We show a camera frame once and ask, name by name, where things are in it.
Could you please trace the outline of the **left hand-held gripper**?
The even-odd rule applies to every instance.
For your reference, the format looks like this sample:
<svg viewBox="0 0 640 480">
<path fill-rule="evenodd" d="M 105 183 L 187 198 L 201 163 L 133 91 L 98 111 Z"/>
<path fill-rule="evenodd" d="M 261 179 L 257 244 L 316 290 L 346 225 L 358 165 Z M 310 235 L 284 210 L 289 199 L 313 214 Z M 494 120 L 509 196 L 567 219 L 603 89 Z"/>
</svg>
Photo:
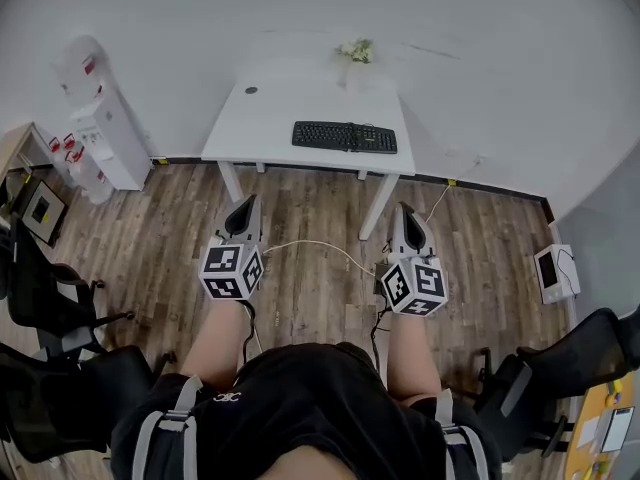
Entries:
<svg viewBox="0 0 640 480">
<path fill-rule="evenodd" d="M 213 229 L 198 274 L 211 299 L 251 298 L 264 274 L 262 232 L 262 201 L 257 194 L 237 201 L 227 212 L 222 227 Z"/>
</svg>

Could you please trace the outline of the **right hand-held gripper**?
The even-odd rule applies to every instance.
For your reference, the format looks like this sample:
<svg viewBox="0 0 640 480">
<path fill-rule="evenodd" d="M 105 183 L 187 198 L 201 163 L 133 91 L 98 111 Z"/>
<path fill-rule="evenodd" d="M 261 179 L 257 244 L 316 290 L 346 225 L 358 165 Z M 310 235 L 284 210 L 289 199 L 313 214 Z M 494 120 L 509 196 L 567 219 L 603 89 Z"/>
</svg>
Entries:
<svg viewBox="0 0 640 480">
<path fill-rule="evenodd" d="M 417 254 L 405 255 L 407 245 Z M 447 278 L 435 254 L 435 238 L 411 206 L 396 205 L 390 224 L 389 259 L 375 266 L 374 292 L 396 314 L 429 316 L 447 304 Z"/>
</svg>

